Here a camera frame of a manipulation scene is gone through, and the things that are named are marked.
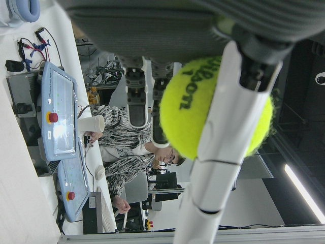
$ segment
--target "gray chair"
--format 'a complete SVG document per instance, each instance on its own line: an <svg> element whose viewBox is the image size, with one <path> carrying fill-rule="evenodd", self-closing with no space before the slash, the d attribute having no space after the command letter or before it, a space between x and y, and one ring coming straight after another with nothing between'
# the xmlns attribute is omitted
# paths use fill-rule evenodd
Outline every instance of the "gray chair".
<svg viewBox="0 0 325 244"><path fill-rule="evenodd" d="M151 210L152 211L161 211L163 207L163 202L156 202L156 199L151 201Z"/></svg>
<svg viewBox="0 0 325 244"><path fill-rule="evenodd" d="M138 174L133 180L126 183L121 198L128 203L142 202L148 198L148 181L144 172Z"/></svg>

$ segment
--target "wilson logo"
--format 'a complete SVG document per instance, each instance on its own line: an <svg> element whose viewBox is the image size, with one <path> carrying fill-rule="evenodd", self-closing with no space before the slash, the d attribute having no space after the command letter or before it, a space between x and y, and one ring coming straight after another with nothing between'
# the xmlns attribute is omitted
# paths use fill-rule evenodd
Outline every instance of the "wilson logo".
<svg viewBox="0 0 325 244"><path fill-rule="evenodd" d="M221 63L221 56L215 58L209 58L205 64L201 65L198 70L183 71L183 75L191 76L190 83L186 86L186 94L182 97L179 109L190 109L193 101L193 94L197 91L197 82L201 82L206 79L211 79L215 71L218 71Z"/></svg>

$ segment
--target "electronic equipment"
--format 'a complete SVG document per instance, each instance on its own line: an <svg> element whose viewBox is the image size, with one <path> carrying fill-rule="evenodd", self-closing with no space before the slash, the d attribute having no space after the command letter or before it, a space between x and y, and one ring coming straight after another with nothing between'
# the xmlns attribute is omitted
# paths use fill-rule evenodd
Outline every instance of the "electronic equipment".
<svg viewBox="0 0 325 244"><path fill-rule="evenodd" d="M176 189L177 188L177 177L176 172L167 173L167 174L158 174L156 176L156 189ZM169 194L156 194L155 201L162 202L168 200L177 199L177 193L169 193Z"/></svg>
<svg viewBox="0 0 325 244"><path fill-rule="evenodd" d="M72 159L63 159L57 168L57 189L60 192L69 222L77 220L90 194L80 139L78 139L77 145L78 156Z"/></svg>
<svg viewBox="0 0 325 244"><path fill-rule="evenodd" d="M46 160L76 157L77 105L76 80L50 62L45 62L38 76L42 86L38 98L39 125Z"/></svg>
<svg viewBox="0 0 325 244"><path fill-rule="evenodd" d="M40 70L9 76L7 82L38 176L52 174L60 160L78 154L76 80L45 62Z"/></svg>
<svg viewBox="0 0 325 244"><path fill-rule="evenodd" d="M82 208L83 234L98 234L103 232L102 193L90 193Z"/></svg>
<svg viewBox="0 0 325 244"><path fill-rule="evenodd" d="M6 4L9 11L7 13L7 18L9 20L0 19L0 27L19 27L24 22L37 21L40 16L41 7L39 0L6 0Z"/></svg>

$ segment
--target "hand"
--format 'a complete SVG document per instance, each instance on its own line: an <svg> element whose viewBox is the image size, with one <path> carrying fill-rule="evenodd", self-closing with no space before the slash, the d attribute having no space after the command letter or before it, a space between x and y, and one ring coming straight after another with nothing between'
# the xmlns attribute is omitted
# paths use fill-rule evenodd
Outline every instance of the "hand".
<svg viewBox="0 0 325 244"><path fill-rule="evenodd" d="M97 141L98 139L100 139L103 136L102 132L89 132L91 139L90 139L90 143L94 143L95 141Z"/></svg>
<svg viewBox="0 0 325 244"><path fill-rule="evenodd" d="M131 209L131 207L127 203L127 201L124 200L123 198L119 197L118 195L114 196L112 205L118 209L120 214L124 214Z"/></svg>

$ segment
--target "black and white sweater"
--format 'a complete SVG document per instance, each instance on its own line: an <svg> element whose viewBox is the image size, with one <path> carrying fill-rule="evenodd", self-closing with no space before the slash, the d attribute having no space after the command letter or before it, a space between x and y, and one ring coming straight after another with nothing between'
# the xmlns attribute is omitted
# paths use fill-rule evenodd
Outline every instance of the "black and white sweater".
<svg viewBox="0 0 325 244"><path fill-rule="evenodd" d="M102 115L105 121L105 130L99 139L99 145L116 148L119 154L119 160L105 167L105 175L110 195L120 196L125 183L144 171L154 158L154 154L134 155L132 152L139 144L150 142L150 123L140 129L134 128L125 111L110 106L96 108L92 115Z"/></svg>

